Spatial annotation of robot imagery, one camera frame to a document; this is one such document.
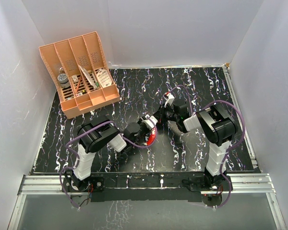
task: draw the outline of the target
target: black and white marble pattern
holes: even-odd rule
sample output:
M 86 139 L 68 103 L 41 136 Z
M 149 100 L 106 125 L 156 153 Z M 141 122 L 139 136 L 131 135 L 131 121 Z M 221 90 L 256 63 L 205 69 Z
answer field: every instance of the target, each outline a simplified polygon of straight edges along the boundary
M 123 130 L 143 114 L 153 114 L 162 95 L 178 84 L 188 88 L 194 111 L 213 100 L 232 103 L 222 68 L 113 69 L 111 74 L 120 91 L 120 102 L 67 119 L 61 111 L 59 97 L 55 95 L 33 174 L 59 173 L 63 167 L 72 166 L 75 158 L 71 157 L 65 144 L 93 117 L 108 115 Z M 183 89 L 176 90 L 175 95 L 188 98 Z M 236 113 L 231 108 L 228 110 L 237 119 Z M 128 155 L 117 157 L 114 150 L 104 147 L 95 156 L 92 172 L 203 171 L 208 152 L 209 142 L 202 130 L 183 134 L 175 123 L 169 122 L 160 127 L 157 140 L 149 149 L 134 149 Z M 253 171 L 245 142 L 230 152 L 226 166 L 230 171 Z

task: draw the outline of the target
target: marble tabletop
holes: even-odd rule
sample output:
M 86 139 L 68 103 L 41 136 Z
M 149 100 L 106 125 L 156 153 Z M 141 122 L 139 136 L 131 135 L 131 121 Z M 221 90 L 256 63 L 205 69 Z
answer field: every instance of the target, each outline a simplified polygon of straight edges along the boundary
M 76 137 L 82 124 L 89 123 L 94 117 L 108 115 L 123 130 L 128 123 L 137 122 L 144 114 L 153 114 L 162 95 L 178 84 L 188 88 L 194 111 L 213 100 L 232 103 L 221 67 L 112 69 L 110 72 L 120 91 L 121 101 L 117 103 L 67 119 L 61 110 L 58 94 L 55 95 L 31 174 L 59 173 L 64 166 L 72 166 L 75 157 L 66 150 L 65 144 Z M 174 94 L 185 100 L 188 98 L 183 89 L 177 89 Z M 225 107 L 237 120 L 236 113 Z M 95 156 L 92 172 L 202 172 L 208 161 L 208 152 L 209 141 L 201 129 L 183 134 L 175 123 L 169 122 L 159 127 L 157 140 L 151 148 L 134 149 L 118 157 L 113 149 L 104 147 Z M 245 142 L 229 153 L 226 167 L 229 171 L 253 171 Z

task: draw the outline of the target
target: black marble table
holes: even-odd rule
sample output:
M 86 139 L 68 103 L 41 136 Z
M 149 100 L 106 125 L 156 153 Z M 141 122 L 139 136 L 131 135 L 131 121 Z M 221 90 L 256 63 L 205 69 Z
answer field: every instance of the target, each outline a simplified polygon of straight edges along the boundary
M 58 94 L 55 95 L 31 174 L 59 173 L 64 166 L 72 166 L 75 158 L 66 150 L 65 144 L 76 137 L 82 124 L 93 117 L 108 115 L 123 130 L 143 114 L 153 114 L 162 95 L 178 84 L 188 88 L 195 111 L 213 100 L 232 103 L 221 67 L 112 69 L 111 74 L 120 91 L 120 102 L 67 119 L 61 110 Z M 177 89 L 175 95 L 188 98 L 183 89 Z M 231 108 L 227 109 L 237 120 L 236 113 Z M 128 155 L 118 157 L 113 149 L 104 147 L 95 156 L 92 172 L 200 172 L 207 164 L 208 152 L 209 142 L 201 129 L 183 134 L 175 123 L 169 122 L 159 127 L 157 140 L 149 149 L 134 149 Z M 245 142 L 229 153 L 226 167 L 229 171 L 253 171 Z

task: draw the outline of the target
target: white wall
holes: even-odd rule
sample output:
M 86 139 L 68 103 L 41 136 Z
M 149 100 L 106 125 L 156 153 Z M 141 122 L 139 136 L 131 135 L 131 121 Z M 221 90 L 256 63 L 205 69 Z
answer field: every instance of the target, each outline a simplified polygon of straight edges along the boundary
M 288 0 L 265 0 L 230 65 L 261 169 L 288 226 Z
M 7 229 L 23 174 L 39 148 L 54 85 L 44 45 L 20 0 L 0 0 L 0 230 Z
M 96 30 L 109 66 L 230 62 L 262 0 L 23 0 L 45 43 Z

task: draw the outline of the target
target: gray floor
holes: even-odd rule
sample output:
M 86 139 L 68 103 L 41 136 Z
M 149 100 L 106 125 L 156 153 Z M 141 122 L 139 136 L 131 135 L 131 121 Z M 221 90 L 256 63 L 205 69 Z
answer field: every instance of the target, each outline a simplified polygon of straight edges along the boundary
M 232 194 L 216 211 L 187 201 L 89 203 L 82 211 L 65 196 L 29 195 L 18 230 L 274 230 L 265 194 Z

